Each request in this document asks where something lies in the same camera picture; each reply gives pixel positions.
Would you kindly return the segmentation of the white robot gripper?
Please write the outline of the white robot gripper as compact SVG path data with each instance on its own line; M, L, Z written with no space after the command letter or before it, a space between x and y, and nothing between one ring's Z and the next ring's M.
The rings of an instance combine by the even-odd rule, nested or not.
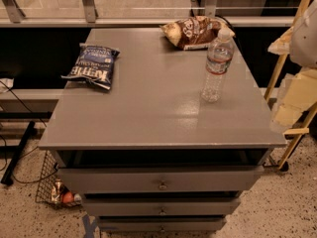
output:
M293 62L306 66L296 75L285 76L272 107L270 129L287 130L317 101L317 0L267 50L290 55Z

